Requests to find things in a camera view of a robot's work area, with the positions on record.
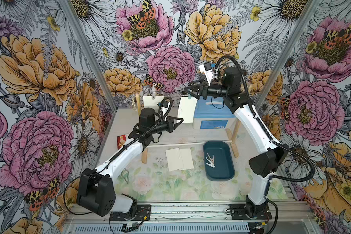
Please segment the white postcard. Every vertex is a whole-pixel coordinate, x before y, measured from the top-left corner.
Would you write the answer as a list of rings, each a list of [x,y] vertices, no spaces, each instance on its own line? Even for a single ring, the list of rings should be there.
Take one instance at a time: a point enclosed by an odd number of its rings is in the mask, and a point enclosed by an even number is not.
[[[155,96],[152,99],[152,96],[143,96],[143,107],[144,108],[152,108],[156,112],[159,110],[159,103],[164,99],[164,96]]]
[[[194,163],[190,148],[180,149],[180,157],[182,160],[182,167],[180,168],[180,171],[194,169]]]
[[[179,171],[184,168],[179,148],[166,150],[165,154],[170,172]]]
[[[183,119],[183,123],[193,122],[197,101],[194,97],[181,97],[177,117]]]

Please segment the pink clothespin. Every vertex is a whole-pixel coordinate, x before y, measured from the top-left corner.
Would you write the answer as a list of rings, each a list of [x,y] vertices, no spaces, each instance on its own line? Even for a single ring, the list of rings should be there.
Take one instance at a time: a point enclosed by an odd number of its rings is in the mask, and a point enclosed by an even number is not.
[[[215,161],[214,161],[214,156],[210,157],[209,154],[207,154],[207,156],[208,156],[208,161],[209,161],[209,163],[210,163],[210,164],[214,164],[214,163],[215,163]]]

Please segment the white clothespin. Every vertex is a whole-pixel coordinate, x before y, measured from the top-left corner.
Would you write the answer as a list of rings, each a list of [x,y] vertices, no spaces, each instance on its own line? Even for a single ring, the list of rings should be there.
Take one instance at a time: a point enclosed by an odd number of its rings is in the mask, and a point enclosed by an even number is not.
[[[206,165],[211,167],[211,168],[215,168],[215,159],[214,159],[214,155],[212,155],[212,157],[207,153],[207,157],[205,158],[207,160]]]

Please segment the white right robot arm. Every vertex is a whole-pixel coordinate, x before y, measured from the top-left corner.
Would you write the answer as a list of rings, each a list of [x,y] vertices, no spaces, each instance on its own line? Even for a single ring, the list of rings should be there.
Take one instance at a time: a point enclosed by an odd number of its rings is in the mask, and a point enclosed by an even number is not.
[[[206,82],[191,82],[184,91],[196,99],[221,97],[224,105],[243,125],[256,147],[257,156],[249,160],[254,175],[244,206],[246,215],[253,217],[266,209],[272,179],[288,152],[257,113],[240,67],[228,67],[223,75],[219,74],[214,64],[206,63],[199,68],[206,76]]]

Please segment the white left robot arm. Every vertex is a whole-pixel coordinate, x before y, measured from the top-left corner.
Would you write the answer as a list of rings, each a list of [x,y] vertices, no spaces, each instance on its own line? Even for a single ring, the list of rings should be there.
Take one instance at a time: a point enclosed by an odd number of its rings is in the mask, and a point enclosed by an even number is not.
[[[110,212],[135,215],[137,201],[130,196],[117,194],[114,181],[135,157],[142,154],[153,141],[154,134],[172,133],[183,123],[183,118],[169,117],[168,113],[169,110],[164,112],[162,108],[158,112],[144,108],[125,144],[95,169],[85,169],[82,172],[76,198],[79,206],[100,216]]]

